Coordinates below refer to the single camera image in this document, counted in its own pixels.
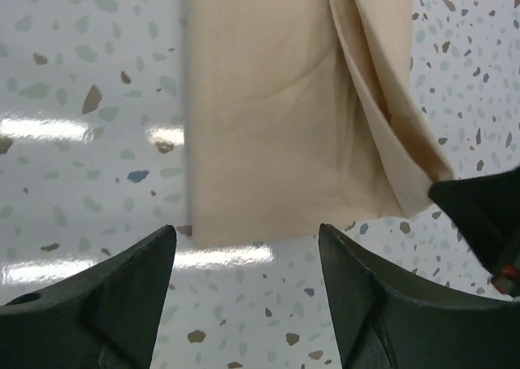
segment blue speckle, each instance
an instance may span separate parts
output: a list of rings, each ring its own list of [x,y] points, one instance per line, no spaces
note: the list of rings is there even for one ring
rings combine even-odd
[[[132,171],[128,173],[128,179],[132,181],[134,184],[141,182],[144,180],[150,172],[148,170],[142,171]]]
[[[361,233],[362,235],[365,235],[365,234],[366,234],[366,231],[368,231],[368,224],[367,224],[367,223],[364,223],[364,224],[359,228],[359,233]]]

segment terrazzo surface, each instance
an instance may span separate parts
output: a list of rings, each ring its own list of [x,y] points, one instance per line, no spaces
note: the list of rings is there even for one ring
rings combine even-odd
[[[0,301],[173,224],[152,368],[339,368],[315,238],[193,250],[185,3],[0,0]],[[460,177],[520,161],[519,13],[520,0],[414,0],[411,88]],[[439,284],[500,298],[436,208],[349,235]]]

